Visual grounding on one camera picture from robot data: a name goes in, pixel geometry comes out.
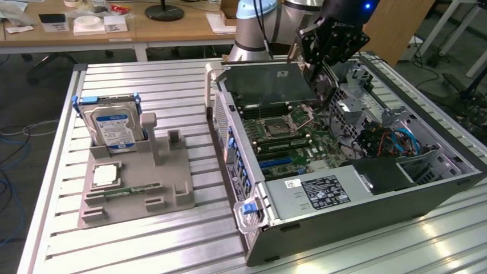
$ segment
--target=blue hard drive label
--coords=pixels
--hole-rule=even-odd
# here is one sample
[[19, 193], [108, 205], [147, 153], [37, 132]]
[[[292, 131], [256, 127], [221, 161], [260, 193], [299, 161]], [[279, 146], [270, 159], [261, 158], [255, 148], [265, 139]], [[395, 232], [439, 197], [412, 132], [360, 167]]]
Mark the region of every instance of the blue hard drive label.
[[109, 115], [96, 117], [100, 135], [109, 148], [124, 149], [132, 147], [136, 140], [132, 129], [127, 127], [128, 115]]
[[128, 119], [128, 116], [125, 114], [96, 117], [96, 121], [99, 121], [99, 122], [113, 121], [113, 120], [124, 120], [124, 119]]

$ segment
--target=barcode sticker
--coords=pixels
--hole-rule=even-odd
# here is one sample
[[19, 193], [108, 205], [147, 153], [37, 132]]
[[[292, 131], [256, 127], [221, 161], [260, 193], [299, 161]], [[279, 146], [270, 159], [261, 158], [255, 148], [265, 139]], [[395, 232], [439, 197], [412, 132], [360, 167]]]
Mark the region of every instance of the barcode sticker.
[[302, 180], [300, 179], [294, 179], [294, 180], [288, 180], [284, 181], [287, 188], [294, 188], [294, 187], [300, 187], [302, 186]]

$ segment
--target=motherboard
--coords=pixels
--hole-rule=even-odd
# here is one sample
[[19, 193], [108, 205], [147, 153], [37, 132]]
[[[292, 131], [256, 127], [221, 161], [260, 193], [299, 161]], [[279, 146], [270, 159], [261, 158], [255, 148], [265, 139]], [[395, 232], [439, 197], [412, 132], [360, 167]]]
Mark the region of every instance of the motherboard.
[[252, 118], [243, 120], [243, 126], [267, 180], [332, 169], [347, 161], [324, 117], [307, 104], [240, 113]]

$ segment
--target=metal panel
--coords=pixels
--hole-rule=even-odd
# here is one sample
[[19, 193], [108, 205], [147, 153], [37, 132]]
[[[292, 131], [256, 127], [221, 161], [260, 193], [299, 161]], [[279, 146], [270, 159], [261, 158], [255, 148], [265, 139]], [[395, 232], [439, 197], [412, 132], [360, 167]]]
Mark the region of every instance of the metal panel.
[[[53, 150], [51, 156], [60, 159], [59, 168], [48, 167], [43, 184], [51, 197], [43, 192], [36, 207], [35, 220], [43, 216], [45, 220], [37, 222], [39, 228], [31, 226], [19, 273], [29, 273], [33, 266], [36, 273], [484, 273], [486, 183], [455, 195], [422, 218], [271, 264], [245, 267], [201, 112], [203, 67], [215, 60], [89, 65], [87, 79], [80, 84], [83, 94], [103, 95], [96, 90], [105, 94], [117, 94], [116, 90], [128, 93], [132, 91], [125, 87], [133, 87], [143, 97], [143, 110], [157, 115], [156, 135], [179, 128], [187, 136], [197, 205], [188, 211], [79, 230], [80, 189], [91, 140], [84, 122], [68, 115], [61, 121], [67, 128], [57, 132], [67, 136], [57, 143], [61, 152]], [[428, 113], [439, 113], [388, 66], [372, 62], [407, 94], [418, 98]], [[391, 106], [400, 105], [394, 98], [386, 100]], [[67, 100], [64, 111], [69, 108]], [[434, 117], [458, 138], [468, 141], [464, 129], [442, 115]], [[486, 147], [476, 142], [468, 145], [487, 159]]]

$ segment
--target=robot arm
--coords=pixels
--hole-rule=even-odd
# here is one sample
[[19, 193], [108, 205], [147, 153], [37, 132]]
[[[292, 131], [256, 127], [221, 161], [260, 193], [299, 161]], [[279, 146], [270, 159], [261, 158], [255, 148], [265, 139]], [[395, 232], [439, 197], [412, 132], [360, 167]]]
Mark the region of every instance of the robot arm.
[[[291, 45], [298, 32], [296, 44], [310, 64], [344, 62], [370, 41], [362, 27], [379, 0], [286, 0], [282, 6], [276, 0], [256, 1], [270, 42]], [[240, 0], [236, 17], [229, 61], [270, 59], [252, 0]]]
[[379, 0], [327, 0], [320, 17], [304, 29], [298, 30], [296, 41], [304, 61], [312, 65], [326, 61], [328, 65], [346, 62], [370, 41], [362, 31]]

